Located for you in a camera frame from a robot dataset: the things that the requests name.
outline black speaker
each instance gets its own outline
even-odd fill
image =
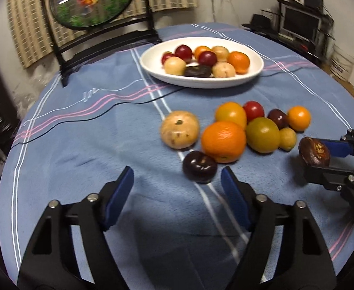
[[[304,5],[323,13],[323,0],[304,0]]]

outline wooden floor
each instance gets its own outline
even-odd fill
[[[348,81],[343,81],[340,78],[336,77],[333,73],[331,73],[330,67],[328,65],[324,65],[322,67],[322,70],[324,70],[333,79],[335,79],[338,83],[340,83],[354,97],[354,86],[353,85],[351,85]]]

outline metal pin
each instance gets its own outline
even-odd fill
[[[99,195],[97,195],[97,193],[92,193],[89,196],[87,196],[87,200],[89,202],[95,202],[98,200],[98,198],[99,198]]]
[[[48,203],[49,208],[55,208],[58,206],[58,200],[54,199]]]
[[[299,208],[305,208],[307,205],[304,201],[296,201],[296,206]]]
[[[256,199],[257,199],[259,202],[263,203],[263,202],[265,202],[265,201],[268,199],[268,197],[265,196],[264,194],[257,194],[257,195],[256,195]]]

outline monitor screen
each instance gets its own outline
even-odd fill
[[[319,19],[307,13],[286,7],[283,28],[306,39],[314,40]]]

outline white oval bowl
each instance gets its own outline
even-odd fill
[[[183,44],[189,46],[192,51],[200,45],[206,45],[209,48],[221,45],[226,47],[229,52],[239,51],[245,53],[251,61],[248,73],[242,75],[236,74],[235,77],[227,78],[201,78],[166,74],[161,64],[163,53],[166,51],[174,53],[176,48]],[[141,55],[140,63],[145,71],[161,81],[191,88],[226,88],[238,86],[256,77],[264,68],[263,59],[251,48],[235,41],[212,37],[186,37],[161,42],[147,49]],[[197,63],[194,61],[189,65],[197,65]]]

